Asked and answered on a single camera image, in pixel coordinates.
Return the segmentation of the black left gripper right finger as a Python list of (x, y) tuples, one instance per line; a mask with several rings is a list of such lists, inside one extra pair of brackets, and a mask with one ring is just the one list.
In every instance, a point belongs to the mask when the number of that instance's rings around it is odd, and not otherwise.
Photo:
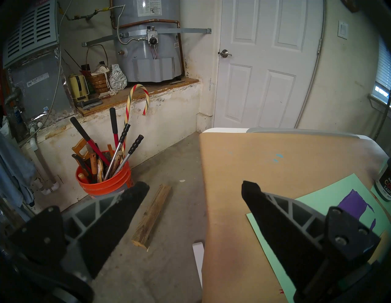
[(323, 215), (298, 200), (262, 192), (254, 182), (243, 181), (241, 194), (296, 289), (295, 303), (375, 301), (376, 295), (364, 292), (380, 278), (380, 262), (369, 262), (380, 237), (345, 198)]

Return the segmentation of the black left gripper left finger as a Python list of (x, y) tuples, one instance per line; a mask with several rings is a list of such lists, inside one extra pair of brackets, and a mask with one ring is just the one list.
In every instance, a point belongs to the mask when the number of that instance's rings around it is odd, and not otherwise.
[(15, 231), (9, 241), (32, 262), (95, 279), (149, 189), (139, 181), (123, 192), (91, 199), (65, 213), (58, 206), (49, 206)]

